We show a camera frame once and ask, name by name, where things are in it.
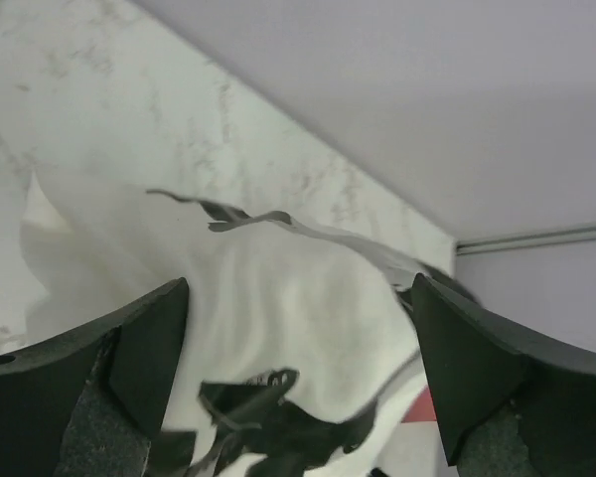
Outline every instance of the black plastic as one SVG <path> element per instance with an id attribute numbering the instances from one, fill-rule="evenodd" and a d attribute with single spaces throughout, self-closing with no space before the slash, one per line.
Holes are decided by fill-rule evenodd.
<path id="1" fill-rule="evenodd" d="M 501 425 L 500 412 L 511 409 L 538 475 L 596 477 L 596 353 L 492 313 L 422 275 L 412 303 L 450 465 L 459 463 L 474 429 L 491 419 Z"/>
<path id="2" fill-rule="evenodd" d="M 155 437 L 179 362 L 188 302 L 186 281 L 172 281 L 109 315 L 1 356 L 0 477 L 54 474 L 104 347 L 110 349 L 105 398 L 147 438 Z"/>

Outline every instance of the gray wall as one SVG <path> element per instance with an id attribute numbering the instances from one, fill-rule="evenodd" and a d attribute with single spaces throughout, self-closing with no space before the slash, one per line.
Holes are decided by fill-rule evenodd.
<path id="1" fill-rule="evenodd" d="M 596 351 L 596 241 L 461 255 L 456 276 L 488 309 Z"/>
<path id="2" fill-rule="evenodd" d="M 596 0 L 135 0 L 457 239 L 596 221 Z"/>

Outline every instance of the red object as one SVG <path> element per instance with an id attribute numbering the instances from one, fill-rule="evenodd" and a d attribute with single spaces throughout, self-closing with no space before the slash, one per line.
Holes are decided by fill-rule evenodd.
<path id="1" fill-rule="evenodd" d="M 410 408 L 402 422 L 429 422 L 433 420 L 437 420 L 437 416 L 433 407 L 433 399 L 430 396 L 430 389 L 426 388 L 419 395 L 417 401 Z"/>

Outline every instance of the marble surface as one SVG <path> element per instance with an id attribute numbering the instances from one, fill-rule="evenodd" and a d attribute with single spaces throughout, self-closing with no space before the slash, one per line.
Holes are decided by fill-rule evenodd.
<path id="1" fill-rule="evenodd" d="M 284 209 L 452 271 L 454 241 L 122 0 L 0 1 L 0 352 L 42 293 L 18 250 L 35 164 Z"/>

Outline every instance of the white cloth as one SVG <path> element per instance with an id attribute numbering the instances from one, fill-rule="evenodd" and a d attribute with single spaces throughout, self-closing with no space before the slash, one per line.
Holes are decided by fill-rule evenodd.
<path id="1" fill-rule="evenodd" d="M 307 237 L 259 222 L 212 232 L 209 222 L 197 203 L 39 170 L 21 244 L 49 297 L 29 314 L 29 336 L 38 342 L 57 335 L 185 277 L 192 306 L 164 428 L 198 432 L 194 461 L 215 437 L 197 400 L 201 381 L 240 383 L 296 369 L 300 378 L 287 398 L 314 417 L 340 422 L 407 363 L 381 397 L 365 443 L 305 474 L 366 475 L 426 384 L 410 319 L 374 265 L 376 256 L 392 265 L 390 255 L 399 255 L 375 244 L 364 256 L 342 242 L 371 241 L 349 234 L 315 238 L 333 238 L 331 229 Z M 260 459 L 245 455 L 223 475 L 242 476 Z"/>
<path id="2" fill-rule="evenodd" d="M 398 425 L 376 466 L 388 477 L 459 477 L 448 467 L 437 422 Z"/>

